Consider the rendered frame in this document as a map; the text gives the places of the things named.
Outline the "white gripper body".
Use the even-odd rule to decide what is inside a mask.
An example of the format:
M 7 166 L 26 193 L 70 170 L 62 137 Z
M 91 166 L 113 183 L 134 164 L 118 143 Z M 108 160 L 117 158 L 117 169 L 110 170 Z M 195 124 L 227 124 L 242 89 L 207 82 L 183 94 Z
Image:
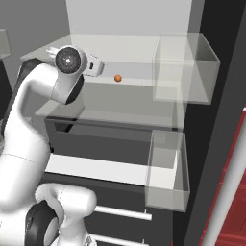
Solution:
M 54 59 L 56 57 L 58 52 L 59 52 L 59 49 L 58 48 L 54 48 L 54 47 L 50 47 L 49 49 L 46 50 L 46 53 L 52 59 Z

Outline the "long glass fridge shelf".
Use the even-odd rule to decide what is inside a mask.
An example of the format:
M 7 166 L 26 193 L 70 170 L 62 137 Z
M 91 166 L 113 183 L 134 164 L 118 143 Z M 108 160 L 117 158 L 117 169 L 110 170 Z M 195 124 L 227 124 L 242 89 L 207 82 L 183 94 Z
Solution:
M 21 57 L 22 60 L 39 58 L 50 64 L 54 60 L 48 55 L 51 47 L 61 48 L 72 45 L 98 57 L 104 64 L 103 73 L 98 77 L 88 76 L 87 83 L 116 84 L 115 75 L 122 77 L 126 85 L 152 83 L 155 61 L 174 70 L 181 77 L 185 62 L 193 63 L 194 57 L 185 34 L 162 36 L 120 36 L 71 34 L 53 41 Z

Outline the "open fridge cabinet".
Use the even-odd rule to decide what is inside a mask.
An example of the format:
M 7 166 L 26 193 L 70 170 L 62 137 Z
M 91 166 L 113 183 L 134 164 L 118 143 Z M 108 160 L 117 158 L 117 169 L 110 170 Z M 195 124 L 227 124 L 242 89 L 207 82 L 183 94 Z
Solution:
M 205 0 L 40 0 L 65 4 L 63 20 L 43 26 L 36 48 L 71 34 L 158 36 L 200 30 Z

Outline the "short glass fridge shelf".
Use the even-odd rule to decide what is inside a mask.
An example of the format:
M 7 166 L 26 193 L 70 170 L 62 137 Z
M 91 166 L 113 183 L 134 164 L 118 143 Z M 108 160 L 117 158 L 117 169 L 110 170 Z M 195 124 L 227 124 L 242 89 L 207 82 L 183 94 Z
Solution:
M 156 101 L 150 86 L 85 82 L 77 99 L 67 105 L 48 101 L 37 116 L 57 116 L 96 121 L 182 129 L 185 107 L 177 101 Z

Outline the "dark fridge crisper drawer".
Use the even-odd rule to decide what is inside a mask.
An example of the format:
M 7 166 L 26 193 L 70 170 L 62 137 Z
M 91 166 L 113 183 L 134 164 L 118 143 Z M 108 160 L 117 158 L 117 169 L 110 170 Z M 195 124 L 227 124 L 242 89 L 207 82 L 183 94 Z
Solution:
M 179 132 L 164 127 L 47 116 L 46 130 L 55 154 L 147 165 L 154 147 L 167 158 L 181 145 Z

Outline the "white fridge shelf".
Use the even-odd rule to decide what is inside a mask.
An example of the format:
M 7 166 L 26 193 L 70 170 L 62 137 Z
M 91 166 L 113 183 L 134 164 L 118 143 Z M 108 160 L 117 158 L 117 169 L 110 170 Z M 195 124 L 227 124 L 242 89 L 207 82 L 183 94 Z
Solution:
M 118 182 L 152 185 L 172 189 L 178 168 L 178 157 L 171 167 L 144 166 L 108 160 L 93 160 L 52 154 L 46 172 Z

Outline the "dark fridge bottom drawer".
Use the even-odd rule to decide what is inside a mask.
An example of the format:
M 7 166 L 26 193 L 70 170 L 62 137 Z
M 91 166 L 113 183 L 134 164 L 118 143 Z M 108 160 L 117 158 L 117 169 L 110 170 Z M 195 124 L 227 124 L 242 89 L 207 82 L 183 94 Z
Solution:
M 90 178 L 45 173 L 44 183 L 75 185 L 93 190 L 97 204 L 102 207 L 146 212 L 152 220 L 128 218 L 94 212 L 85 219 L 91 234 L 98 234 L 141 243 L 149 246 L 173 246 L 173 212 L 145 207 L 144 187 L 136 184 L 121 184 Z

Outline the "dark fridge door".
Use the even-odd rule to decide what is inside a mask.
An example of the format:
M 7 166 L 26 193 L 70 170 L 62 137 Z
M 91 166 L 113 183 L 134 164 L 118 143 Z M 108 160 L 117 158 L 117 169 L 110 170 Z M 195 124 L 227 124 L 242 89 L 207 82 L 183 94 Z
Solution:
M 211 104 L 187 107 L 184 131 L 190 179 L 185 213 L 173 216 L 173 245 L 199 246 L 245 102 L 246 86 L 232 70 L 245 55 L 236 54 L 246 0 L 205 0 L 200 32 L 221 61 Z

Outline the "large clear door bin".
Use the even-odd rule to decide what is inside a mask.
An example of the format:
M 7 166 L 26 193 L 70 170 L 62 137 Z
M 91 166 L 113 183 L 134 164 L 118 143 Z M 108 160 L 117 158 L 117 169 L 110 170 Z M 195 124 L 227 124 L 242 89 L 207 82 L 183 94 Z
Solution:
M 153 57 L 153 99 L 210 104 L 219 66 L 203 34 L 160 34 Z

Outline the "small clear door bin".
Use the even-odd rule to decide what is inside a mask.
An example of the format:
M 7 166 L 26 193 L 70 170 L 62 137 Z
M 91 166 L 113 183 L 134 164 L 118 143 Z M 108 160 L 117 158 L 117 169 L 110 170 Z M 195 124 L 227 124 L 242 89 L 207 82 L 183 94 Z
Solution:
M 190 194 L 185 134 L 153 131 L 145 185 L 145 205 L 185 212 Z

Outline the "red panel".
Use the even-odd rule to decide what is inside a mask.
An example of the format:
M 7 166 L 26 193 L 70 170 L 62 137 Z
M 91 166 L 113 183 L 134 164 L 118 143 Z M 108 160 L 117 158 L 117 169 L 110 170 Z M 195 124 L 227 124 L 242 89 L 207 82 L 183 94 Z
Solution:
M 214 205 L 220 192 L 221 185 L 224 182 L 224 178 L 227 173 L 227 168 L 230 164 L 231 157 L 234 151 L 234 146 L 237 141 L 238 134 L 242 125 L 242 119 L 243 116 L 241 114 L 238 127 L 234 135 L 233 144 L 227 157 L 226 164 L 223 167 L 222 176 L 219 180 L 218 188 L 216 190 L 215 197 L 213 199 L 212 206 L 209 211 L 209 218 L 203 230 L 199 246 L 202 245 L 202 241 L 204 239 Z M 239 184 L 237 192 L 234 196 L 232 205 L 226 216 L 226 220 L 216 240 L 215 246 L 246 246 L 246 170 Z

